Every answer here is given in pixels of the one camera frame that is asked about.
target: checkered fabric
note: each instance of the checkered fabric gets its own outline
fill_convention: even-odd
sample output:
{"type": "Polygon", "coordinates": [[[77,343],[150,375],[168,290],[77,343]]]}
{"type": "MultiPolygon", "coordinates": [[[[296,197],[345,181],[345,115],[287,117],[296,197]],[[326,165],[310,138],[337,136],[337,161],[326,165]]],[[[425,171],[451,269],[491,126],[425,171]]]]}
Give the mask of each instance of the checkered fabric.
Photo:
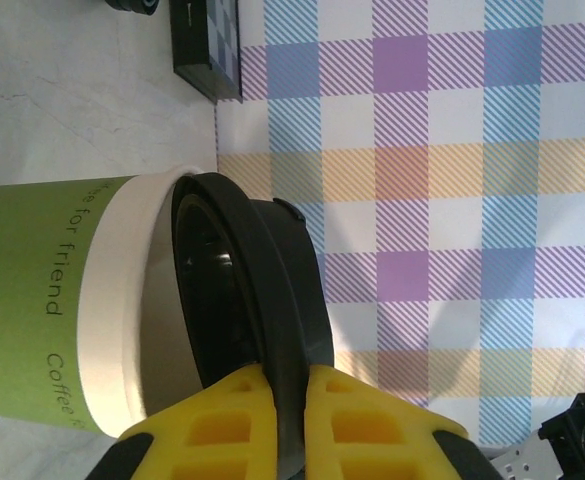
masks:
{"type": "Polygon", "coordinates": [[[239,83],[236,0],[206,0],[208,49],[213,68],[239,83]]]}
{"type": "Polygon", "coordinates": [[[306,214],[339,368],[527,437],[585,391],[585,0],[244,1],[220,171],[306,214]]]}

